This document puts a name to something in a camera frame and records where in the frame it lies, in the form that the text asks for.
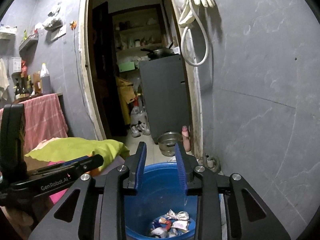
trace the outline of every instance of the gray cabinet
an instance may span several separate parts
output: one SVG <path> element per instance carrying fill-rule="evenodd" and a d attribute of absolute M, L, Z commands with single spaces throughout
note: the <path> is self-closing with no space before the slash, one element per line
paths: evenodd
<path fill-rule="evenodd" d="M 158 143 L 167 131 L 189 126 L 188 99 L 180 55 L 142 61 L 142 92 L 152 139 Z"/>

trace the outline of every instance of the white hose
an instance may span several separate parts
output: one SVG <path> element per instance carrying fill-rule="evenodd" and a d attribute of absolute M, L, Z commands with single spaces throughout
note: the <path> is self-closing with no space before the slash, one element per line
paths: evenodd
<path fill-rule="evenodd" d="M 204 27 L 203 27 L 203 25 L 202 25 L 202 23 L 201 23 L 198 15 L 196 14 L 196 12 L 195 12 L 195 10 L 194 10 L 194 8 L 193 8 L 193 6 L 192 6 L 192 0 L 188 0 L 188 2 L 189 2 L 189 5 L 190 5 L 190 9 L 191 9 L 191 11 L 192 11 L 192 13 L 193 13 L 193 16 L 195 17 L 196 21 L 198 22 L 198 24 L 199 24 L 199 26 L 200 26 L 200 29 L 201 29 L 201 31 L 202 31 L 203 37 L 204 37 L 204 42 L 205 42 L 205 54 L 204 54 L 204 58 L 203 58 L 199 63 L 190 62 L 190 61 L 187 59 L 187 57 L 186 57 L 186 52 L 185 52 L 185 50 L 184 50 L 184 42 L 185 42 L 185 40 L 186 40 L 187 31 L 188 31 L 188 29 L 189 29 L 188 26 L 184 29 L 183 34 L 182 34 L 182 38 L 181 38 L 181 53 L 182 53 L 182 56 L 183 56 L 184 60 L 185 60 L 189 65 L 194 66 L 194 67 L 198 67 L 198 66 L 202 65 L 202 64 L 206 61 L 206 59 L 207 59 L 207 57 L 208 57 L 208 54 L 209 54 L 209 49 L 208 49 L 208 48 L 209 48 L 209 41 L 208 41 L 207 33 L 205 32 L 205 29 L 204 29 Z"/>

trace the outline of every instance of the silver screw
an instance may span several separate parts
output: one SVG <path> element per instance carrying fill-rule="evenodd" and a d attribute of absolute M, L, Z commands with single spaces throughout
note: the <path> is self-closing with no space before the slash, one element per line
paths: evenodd
<path fill-rule="evenodd" d="M 241 175 L 240 175 L 240 174 L 237 174 L 237 173 L 234 173 L 234 174 L 232 174 L 232 178 L 233 178 L 234 180 L 241 180 Z"/>
<path fill-rule="evenodd" d="M 198 171 L 198 172 L 203 172 L 204 171 L 204 166 L 201 166 L 201 165 L 199 165 L 199 166 L 196 166 L 196 171 Z"/>
<path fill-rule="evenodd" d="M 125 166 L 125 165 L 120 165 L 117 167 L 118 171 L 125 171 L 126 169 L 127 169 L 127 166 Z"/>
<path fill-rule="evenodd" d="M 82 180 L 88 180 L 90 178 L 90 175 L 88 173 L 82 174 L 80 179 Z"/>

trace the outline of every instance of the sneaker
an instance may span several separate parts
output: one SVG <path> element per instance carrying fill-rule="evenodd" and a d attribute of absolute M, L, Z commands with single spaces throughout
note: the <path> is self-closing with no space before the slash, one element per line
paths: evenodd
<path fill-rule="evenodd" d="M 139 124 L 137 124 L 137 128 L 143 135 L 150 135 L 150 129 L 144 122 L 139 122 Z"/>
<path fill-rule="evenodd" d="M 136 128 L 135 125 L 131 126 L 131 135 L 134 138 L 141 136 L 139 130 Z"/>

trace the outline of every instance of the stainless steel pot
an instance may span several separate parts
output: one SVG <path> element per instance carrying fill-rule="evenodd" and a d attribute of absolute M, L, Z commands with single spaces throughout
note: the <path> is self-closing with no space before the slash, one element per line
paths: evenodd
<path fill-rule="evenodd" d="M 182 141 L 182 135 L 178 132 L 166 132 L 158 138 L 158 145 L 164 156 L 174 156 L 174 146 Z"/>

